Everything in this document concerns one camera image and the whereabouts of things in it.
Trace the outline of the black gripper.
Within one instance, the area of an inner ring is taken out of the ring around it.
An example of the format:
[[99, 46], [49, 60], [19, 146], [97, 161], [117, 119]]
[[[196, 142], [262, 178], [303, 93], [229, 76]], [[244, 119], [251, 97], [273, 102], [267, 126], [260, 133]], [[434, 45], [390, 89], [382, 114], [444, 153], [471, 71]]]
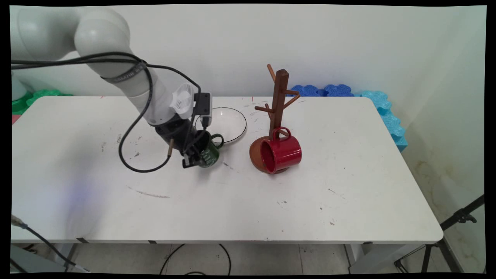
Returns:
[[[202, 164], [201, 153], [208, 146], [208, 132], [197, 132], [189, 119], [181, 118], [173, 118], [161, 125], [156, 125], [155, 131], [167, 144], [170, 144], [171, 140], [174, 139], [172, 148], [179, 150], [180, 153], [184, 153], [182, 160], [184, 169]], [[194, 138], [197, 140], [195, 142], [195, 148], [198, 152], [184, 152], [186, 145]]]

